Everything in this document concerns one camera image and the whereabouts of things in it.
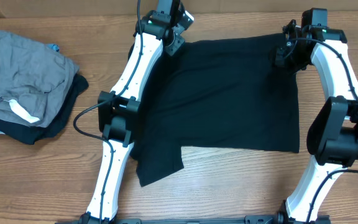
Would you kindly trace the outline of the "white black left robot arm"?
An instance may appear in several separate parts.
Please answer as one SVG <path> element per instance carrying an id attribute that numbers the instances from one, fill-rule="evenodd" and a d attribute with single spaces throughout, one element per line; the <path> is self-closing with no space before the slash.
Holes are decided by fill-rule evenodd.
<path id="1" fill-rule="evenodd" d="M 172 56 L 185 43 L 181 33 L 194 21 L 183 8 L 176 15 L 150 11 L 135 32 L 135 42 L 127 65 L 111 91 L 99 94 L 99 129 L 103 157 L 93 197 L 80 223 L 113 223 L 118 196 L 129 154 L 134 147 L 138 112 L 145 84 L 157 60 Z"/>

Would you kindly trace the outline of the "black t-shirt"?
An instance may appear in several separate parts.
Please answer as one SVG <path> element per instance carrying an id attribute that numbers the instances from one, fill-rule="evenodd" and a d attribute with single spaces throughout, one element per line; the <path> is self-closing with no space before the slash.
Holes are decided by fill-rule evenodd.
<path id="1" fill-rule="evenodd" d="M 269 54 L 283 34 L 186 43 L 155 64 L 131 157 L 141 186 L 181 170 L 183 146 L 298 152 L 294 75 Z"/>

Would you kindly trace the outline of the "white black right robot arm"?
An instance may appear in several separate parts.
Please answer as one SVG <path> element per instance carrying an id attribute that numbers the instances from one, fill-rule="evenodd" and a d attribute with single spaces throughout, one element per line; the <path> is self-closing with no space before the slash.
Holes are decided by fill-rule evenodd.
<path id="1" fill-rule="evenodd" d="M 271 223 L 329 223 L 318 210 L 335 181 L 351 173 L 358 160 L 358 81 L 342 30 L 291 22 L 283 33 L 287 44 L 275 51 L 274 64 L 295 71 L 315 66 L 326 102 L 308 130 L 308 165 Z"/>

